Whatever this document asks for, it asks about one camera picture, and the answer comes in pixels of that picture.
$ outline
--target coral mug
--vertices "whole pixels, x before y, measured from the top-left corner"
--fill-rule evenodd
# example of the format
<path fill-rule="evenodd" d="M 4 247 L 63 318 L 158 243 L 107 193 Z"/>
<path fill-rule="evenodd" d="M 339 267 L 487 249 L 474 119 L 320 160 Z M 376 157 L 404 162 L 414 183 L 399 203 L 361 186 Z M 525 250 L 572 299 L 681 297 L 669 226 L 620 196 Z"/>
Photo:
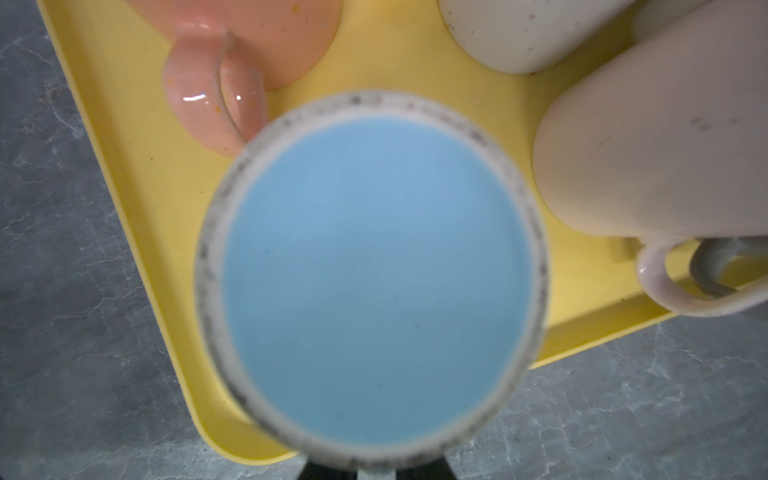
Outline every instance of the coral mug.
<path fill-rule="evenodd" d="M 265 89 L 307 73 L 330 46 L 342 0 L 125 0 L 173 42 L 166 98 L 202 145 L 233 157 L 266 124 Z"/>

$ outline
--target tray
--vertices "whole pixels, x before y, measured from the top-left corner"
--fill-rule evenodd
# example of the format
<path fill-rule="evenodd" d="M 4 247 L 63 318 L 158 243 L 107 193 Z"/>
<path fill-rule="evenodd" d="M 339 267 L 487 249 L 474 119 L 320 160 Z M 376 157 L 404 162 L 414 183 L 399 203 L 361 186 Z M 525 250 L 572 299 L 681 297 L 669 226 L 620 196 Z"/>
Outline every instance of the tray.
<path fill-rule="evenodd" d="M 174 120 L 160 81 L 168 43 L 119 0 L 38 0 L 38 5 L 195 426 L 214 449 L 236 462 L 265 465 L 295 455 L 257 429 L 231 399 L 197 329 L 192 297 L 197 233 L 230 159 L 199 147 Z M 277 116 L 351 89 L 409 91 L 474 119 L 532 184 L 531 146 L 541 116 L 563 90 L 630 46 L 633 13 L 555 67 L 510 75 L 483 67 L 456 45 L 435 0 L 346 0 L 326 56 L 306 77 L 269 94 L 270 113 Z M 635 280 L 636 240 L 576 233 L 541 208 L 553 289 L 548 334 L 536 366 L 671 316 L 643 295 Z M 668 266 L 676 278 L 685 276 L 693 247 L 670 255 Z M 735 262 L 727 280 L 738 285 L 766 271 L 765 263 Z"/>

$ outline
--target gray marble surface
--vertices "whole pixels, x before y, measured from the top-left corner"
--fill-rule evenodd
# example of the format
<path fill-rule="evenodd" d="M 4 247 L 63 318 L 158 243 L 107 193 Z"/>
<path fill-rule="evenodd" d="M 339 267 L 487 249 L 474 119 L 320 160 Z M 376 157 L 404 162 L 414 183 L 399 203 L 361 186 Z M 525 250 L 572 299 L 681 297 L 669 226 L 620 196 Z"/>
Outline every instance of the gray marble surface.
<path fill-rule="evenodd" d="M 0 476 L 295 478 L 197 434 L 34 2 L 0 0 Z M 464 479 L 768 478 L 768 323 L 672 319 L 531 372 Z"/>

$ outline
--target white mug handle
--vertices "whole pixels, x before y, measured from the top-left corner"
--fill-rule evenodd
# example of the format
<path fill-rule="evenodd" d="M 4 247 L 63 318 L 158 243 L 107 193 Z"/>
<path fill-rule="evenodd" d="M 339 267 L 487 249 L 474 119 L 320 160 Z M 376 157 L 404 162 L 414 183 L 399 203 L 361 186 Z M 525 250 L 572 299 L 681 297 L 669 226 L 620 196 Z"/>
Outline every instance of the white mug handle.
<path fill-rule="evenodd" d="M 662 307 L 688 316 L 721 316 L 737 313 L 768 301 L 768 276 L 746 288 L 714 300 L 702 300 L 680 288 L 669 276 L 665 261 L 683 237 L 644 239 L 637 254 L 637 278 L 645 293 Z"/>

